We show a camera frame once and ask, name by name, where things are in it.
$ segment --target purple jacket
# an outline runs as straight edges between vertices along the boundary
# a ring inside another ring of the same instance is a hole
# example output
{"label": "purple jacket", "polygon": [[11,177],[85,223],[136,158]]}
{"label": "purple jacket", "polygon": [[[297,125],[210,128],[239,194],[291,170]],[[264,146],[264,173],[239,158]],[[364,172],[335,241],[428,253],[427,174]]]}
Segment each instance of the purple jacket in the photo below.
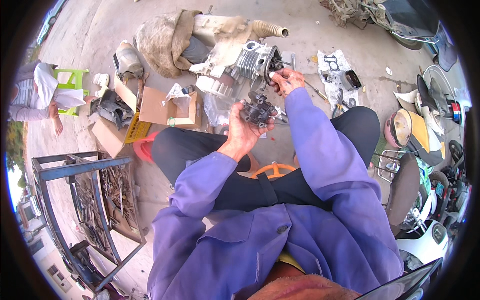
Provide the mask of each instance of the purple jacket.
{"label": "purple jacket", "polygon": [[307,274],[359,293],[403,274],[380,186],[353,144],[305,88],[291,92],[285,108],[305,180],[320,199],[333,201],[333,211],[277,204],[230,214],[205,232],[202,218],[237,166],[213,152],[180,174],[170,207],[153,220],[150,299],[246,299],[284,247]]}

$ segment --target green plastic stool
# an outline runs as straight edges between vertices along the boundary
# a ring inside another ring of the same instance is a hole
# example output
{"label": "green plastic stool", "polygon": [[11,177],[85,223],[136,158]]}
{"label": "green plastic stool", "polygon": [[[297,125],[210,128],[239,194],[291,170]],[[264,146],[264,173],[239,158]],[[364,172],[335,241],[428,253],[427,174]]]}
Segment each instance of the green plastic stool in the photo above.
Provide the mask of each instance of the green plastic stool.
{"label": "green plastic stool", "polygon": [[[59,84],[58,88],[60,89],[74,89],[74,90],[80,90],[82,89],[82,76],[84,73],[88,73],[89,70],[75,70],[75,69],[53,69],[53,77],[55,79],[58,78],[59,73],[62,72],[68,72],[72,73],[70,75],[70,78],[68,79],[67,83],[65,84]],[[90,95],[89,90],[84,90],[84,95],[88,96]],[[70,108],[69,110],[63,110],[59,109],[59,114],[64,114],[64,115],[69,115],[69,116],[75,116],[78,117],[78,106],[75,108]]]}

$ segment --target pliers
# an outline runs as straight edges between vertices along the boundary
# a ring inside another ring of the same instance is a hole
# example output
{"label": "pliers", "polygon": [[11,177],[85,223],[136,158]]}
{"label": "pliers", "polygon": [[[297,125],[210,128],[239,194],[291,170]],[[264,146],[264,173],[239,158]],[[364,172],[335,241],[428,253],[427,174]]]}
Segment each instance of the pliers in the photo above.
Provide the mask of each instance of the pliers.
{"label": "pliers", "polygon": [[345,112],[345,110],[343,109],[343,105],[342,105],[343,89],[339,89],[339,90],[340,90],[340,95],[338,96],[338,101],[337,101],[336,107],[333,110],[332,119],[335,118],[335,115],[336,115],[337,111],[340,111],[340,115]]}

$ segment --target license plate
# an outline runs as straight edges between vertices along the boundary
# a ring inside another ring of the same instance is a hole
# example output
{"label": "license plate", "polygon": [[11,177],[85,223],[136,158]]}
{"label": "license plate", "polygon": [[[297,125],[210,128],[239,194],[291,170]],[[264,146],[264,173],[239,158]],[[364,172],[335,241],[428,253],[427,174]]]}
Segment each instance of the license plate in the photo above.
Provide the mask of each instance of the license plate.
{"label": "license plate", "polygon": [[437,183],[437,187],[435,188],[435,194],[437,194],[439,197],[442,197],[443,191],[444,191],[444,185],[441,183]]}

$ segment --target open cardboard box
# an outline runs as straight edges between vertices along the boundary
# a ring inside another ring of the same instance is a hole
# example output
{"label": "open cardboard box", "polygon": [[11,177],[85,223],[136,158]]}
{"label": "open cardboard box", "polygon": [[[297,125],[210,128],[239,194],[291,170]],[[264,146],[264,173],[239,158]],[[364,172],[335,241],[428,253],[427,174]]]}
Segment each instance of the open cardboard box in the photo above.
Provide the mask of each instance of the open cardboard box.
{"label": "open cardboard box", "polygon": [[118,155],[125,144],[145,137],[151,125],[151,123],[139,120],[137,96],[117,76],[115,76],[115,92],[135,112],[130,125],[117,130],[115,123],[99,117],[92,128],[93,134],[112,158]]}
{"label": "open cardboard box", "polygon": [[166,93],[151,87],[144,88],[140,121],[174,127],[194,129],[202,125],[203,100],[197,92],[189,94],[192,99],[188,112],[181,111],[172,100],[166,101]]}
{"label": "open cardboard box", "polygon": [[115,158],[125,144],[133,143],[147,136],[151,123],[139,120],[140,113],[136,112],[129,126],[117,130],[117,125],[103,117],[99,117],[92,128],[100,144]]}

